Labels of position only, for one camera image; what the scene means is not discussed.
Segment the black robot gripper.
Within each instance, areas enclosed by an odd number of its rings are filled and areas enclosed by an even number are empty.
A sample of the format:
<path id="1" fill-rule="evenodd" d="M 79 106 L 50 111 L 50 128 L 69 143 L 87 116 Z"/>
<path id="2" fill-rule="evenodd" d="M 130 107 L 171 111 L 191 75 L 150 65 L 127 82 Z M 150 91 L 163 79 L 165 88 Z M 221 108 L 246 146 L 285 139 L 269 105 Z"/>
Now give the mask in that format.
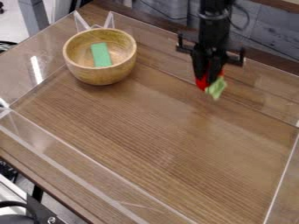
<path id="1" fill-rule="evenodd" d="M 182 53 L 191 53 L 193 69 L 198 80 L 202 79 L 207 70 L 207 60 L 201 52 L 194 51 L 193 45 L 186 45 L 185 41 L 201 46 L 207 56 L 215 52 L 223 52 L 223 56 L 214 56 L 210 59 L 209 83 L 218 79 L 226 63 L 242 67 L 245 64 L 246 49 L 230 37 L 230 19 L 221 20 L 201 19 L 198 31 L 179 31 L 177 50 Z"/>

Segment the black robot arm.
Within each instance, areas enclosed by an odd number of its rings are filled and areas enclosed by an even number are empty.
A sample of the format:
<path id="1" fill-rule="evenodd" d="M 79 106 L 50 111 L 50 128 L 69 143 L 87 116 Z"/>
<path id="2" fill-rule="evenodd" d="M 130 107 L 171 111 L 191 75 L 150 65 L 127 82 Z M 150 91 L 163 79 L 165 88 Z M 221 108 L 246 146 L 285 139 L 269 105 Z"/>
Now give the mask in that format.
<path id="1" fill-rule="evenodd" d="M 243 66 L 246 49 L 230 37 L 235 0 L 201 0 L 199 31 L 178 33 L 177 51 L 191 55 L 195 83 L 210 87 L 227 63 Z"/>

